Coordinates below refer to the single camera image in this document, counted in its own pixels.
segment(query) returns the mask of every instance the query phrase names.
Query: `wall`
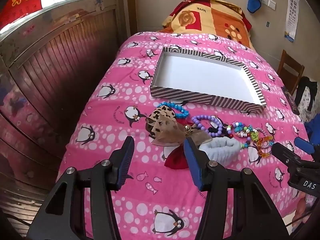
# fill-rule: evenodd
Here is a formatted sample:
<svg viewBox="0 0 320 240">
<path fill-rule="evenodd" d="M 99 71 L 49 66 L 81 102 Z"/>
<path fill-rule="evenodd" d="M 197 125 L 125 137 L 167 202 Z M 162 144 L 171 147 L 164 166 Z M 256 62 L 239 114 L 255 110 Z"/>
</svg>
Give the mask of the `wall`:
<svg viewBox="0 0 320 240">
<path fill-rule="evenodd" d="M 138 31 L 156 31 L 161 23 L 183 0 L 136 0 Z M 262 5 L 254 14 L 247 11 L 248 0 L 225 0 L 240 6 L 252 24 L 251 41 L 256 51 L 276 70 L 285 49 L 305 66 L 304 75 L 320 81 L 320 23 L 305 0 L 299 3 L 299 20 L 295 41 L 284 37 L 288 0 L 274 0 L 276 10 Z"/>
</svg>

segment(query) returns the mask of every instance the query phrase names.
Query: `blue fabric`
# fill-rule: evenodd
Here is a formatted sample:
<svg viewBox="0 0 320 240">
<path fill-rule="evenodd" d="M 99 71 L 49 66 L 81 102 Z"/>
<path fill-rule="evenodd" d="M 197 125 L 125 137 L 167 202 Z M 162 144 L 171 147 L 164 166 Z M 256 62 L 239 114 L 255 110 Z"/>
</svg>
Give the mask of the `blue fabric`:
<svg viewBox="0 0 320 240">
<path fill-rule="evenodd" d="M 320 144 L 320 114 L 317 114 L 310 122 L 305 122 L 309 142 L 317 145 Z"/>
<path fill-rule="evenodd" d="M 260 0 L 248 0 L 247 9 L 249 12 L 254 13 L 261 7 Z"/>
</svg>

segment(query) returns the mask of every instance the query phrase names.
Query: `blue gripper pad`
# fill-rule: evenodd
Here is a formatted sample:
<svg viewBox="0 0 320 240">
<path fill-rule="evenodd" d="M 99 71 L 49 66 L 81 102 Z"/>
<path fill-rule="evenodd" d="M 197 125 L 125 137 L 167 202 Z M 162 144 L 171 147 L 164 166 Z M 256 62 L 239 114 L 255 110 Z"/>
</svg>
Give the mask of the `blue gripper pad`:
<svg viewBox="0 0 320 240">
<path fill-rule="evenodd" d="M 300 137 L 296 137 L 294 139 L 294 145 L 307 154 L 315 153 L 315 148 L 313 145 Z"/>
</svg>

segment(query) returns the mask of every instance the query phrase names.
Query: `purple beaded bracelet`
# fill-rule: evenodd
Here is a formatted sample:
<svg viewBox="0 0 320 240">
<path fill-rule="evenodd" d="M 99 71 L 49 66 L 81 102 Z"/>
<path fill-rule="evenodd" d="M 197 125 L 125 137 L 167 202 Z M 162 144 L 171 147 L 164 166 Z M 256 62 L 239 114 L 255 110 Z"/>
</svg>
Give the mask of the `purple beaded bracelet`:
<svg viewBox="0 0 320 240">
<path fill-rule="evenodd" d="M 206 129 L 204 127 L 204 125 L 200 122 L 201 119 L 204 119 L 204 120 L 209 120 L 209 121 L 212 121 L 212 122 L 215 122 L 216 125 L 218 125 L 218 132 L 217 133 L 210 133 L 208 129 Z M 211 115 L 197 115 L 197 116 L 194 116 L 192 117 L 191 119 L 197 126 L 199 129 L 205 131 L 207 134 L 209 134 L 211 137 L 218 137 L 222 134 L 222 124 L 221 122 L 219 121 L 219 119 L 215 118 L 215 116 L 211 116 Z"/>
</svg>

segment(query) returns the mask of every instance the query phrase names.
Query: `red banner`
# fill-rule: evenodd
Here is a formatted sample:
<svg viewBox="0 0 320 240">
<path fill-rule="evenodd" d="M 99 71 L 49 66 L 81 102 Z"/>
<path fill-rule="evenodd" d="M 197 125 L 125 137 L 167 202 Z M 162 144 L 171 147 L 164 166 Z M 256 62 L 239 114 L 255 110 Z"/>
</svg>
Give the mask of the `red banner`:
<svg viewBox="0 0 320 240">
<path fill-rule="evenodd" d="M 0 30 L 7 24 L 40 9 L 41 0 L 9 0 L 0 13 Z"/>
</svg>

